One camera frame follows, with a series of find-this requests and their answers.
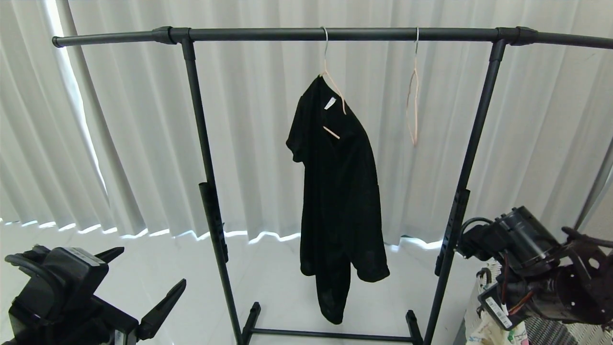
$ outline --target empty clothes hanger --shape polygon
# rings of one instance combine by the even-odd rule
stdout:
[[[339,96],[341,96],[341,102],[343,102],[343,113],[345,115],[347,115],[347,112],[345,112],[345,98],[343,97],[343,94],[341,93],[341,91],[338,89],[338,86],[336,85],[336,83],[334,82],[334,79],[332,78],[332,76],[330,75],[330,73],[328,72],[328,64],[327,64],[327,54],[328,54],[328,30],[326,30],[325,27],[321,27],[324,32],[326,33],[326,48],[324,49],[324,72],[322,72],[319,76],[324,77],[325,75],[328,75],[328,78],[330,78],[330,81],[332,82],[332,85],[334,86],[334,89],[336,91],[336,93],[338,93]],[[328,127],[323,126],[324,129],[330,133],[333,137],[340,139],[341,137],[339,137],[336,133],[334,133],[333,131],[331,131]]]
[[[417,48],[419,47],[419,28],[417,28],[417,38],[415,40],[415,56],[413,58],[413,73],[411,73],[411,80],[409,81],[409,92],[406,95],[406,106],[405,106],[405,117],[406,117],[406,125],[409,128],[409,134],[411,135],[411,142],[413,146],[417,145],[417,95],[419,93],[419,75],[417,74]],[[409,120],[409,99],[411,97],[411,86],[413,84],[413,78],[415,78],[415,102],[414,103],[414,111],[415,111],[415,135],[413,135],[413,131],[411,130],[411,121]]]

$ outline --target tiled floor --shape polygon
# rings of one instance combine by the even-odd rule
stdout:
[[[38,229],[37,225],[0,225],[2,257],[30,249],[33,244],[49,248],[82,247],[95,254],[115,246],[125,253],[111,263],[96,295],[139,319],[181,278],[188,287],[155,339],[145,344],[234,344],[210,239],[170,235],[121,239],[100,231],[78,234],[74,229]],[[352,277],[351,291],[342,325],[334,326],[319,313],[315,280],[299,270],[299,239],[279,242],[264,236],[248,244],[246,236],[227,239],[228,269],[239,319],[244,324],[254,301],[262,305],[258,326],[296,330],[341,331],[408,336],[407,309],[415,310],[422,334],[428,321],[436,287],[433,266],[438,250],[423,250],[403,242],[399,250],[388,248],[391,276],[369,284]],[[449,280],[434,339],[436,345],[453,342],[479,262],[457,257]],[[2,262],[0,265],[0,340],[10,338],[7,310],[27,276]],[[254,336],[251,344],[375,344],[374,341]]]

